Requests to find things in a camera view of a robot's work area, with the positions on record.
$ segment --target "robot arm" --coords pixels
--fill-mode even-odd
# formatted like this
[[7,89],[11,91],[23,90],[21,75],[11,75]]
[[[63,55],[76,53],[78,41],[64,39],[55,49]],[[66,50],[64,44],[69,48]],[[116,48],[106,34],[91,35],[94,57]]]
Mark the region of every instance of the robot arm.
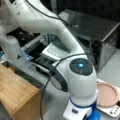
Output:
[[54,34],[68,48],[70,54],[84,53],[75,37],[60,20],[44,15],[47,14],[58,18],[58,16],[46,9],[40,0],[5,0],[5,2],[19,26],[25,31]]
[[[68,48],[69,55],[84,53],[62,21],[46,9],[40,0],[5,0],[5,3],[19,26],[25,31],[54,34]],[[93,110],[91,106],[97,99],[96,72],[86,55],[74,56],[63,61],[56,68],[51,82],[57,88],[70,93],[69,104],[64,113],[65,119],[83,120],[85,115],[88,117],[91,114]]]

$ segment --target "wooden surface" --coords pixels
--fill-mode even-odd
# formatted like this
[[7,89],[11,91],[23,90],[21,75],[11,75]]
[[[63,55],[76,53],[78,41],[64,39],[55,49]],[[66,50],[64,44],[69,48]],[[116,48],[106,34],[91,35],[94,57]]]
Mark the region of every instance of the wooden surface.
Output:
[[1,64],[0,100],[14,120],[40,120],[40,91]]

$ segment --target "robot cable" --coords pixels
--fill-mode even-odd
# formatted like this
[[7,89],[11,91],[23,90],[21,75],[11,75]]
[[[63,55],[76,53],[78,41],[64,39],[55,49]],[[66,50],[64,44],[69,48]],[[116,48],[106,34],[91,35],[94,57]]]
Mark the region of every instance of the robot cable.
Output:
[[38,10],[38,9],[37,9],[35,6],[33,6],[28,0],[26,0],[26,2],[27,2],[32,8],[34,8],[36,11],[40,12],[41,14],[45,15],[46,17],[49,17],[49,18],[52,18],[52,19],[56,19],[56,20],[60,20],[60,21],[62,21],[63,23],[65,23],[67,26],[69,26],[69,24],[68,24],[65,20],[63,20],[62,18],[60,18],[58,15],[57,15],[58,18],[57,18],[57,17],[53,17],[53,16],[49,16],[49,15],[43,13],[42,11]]

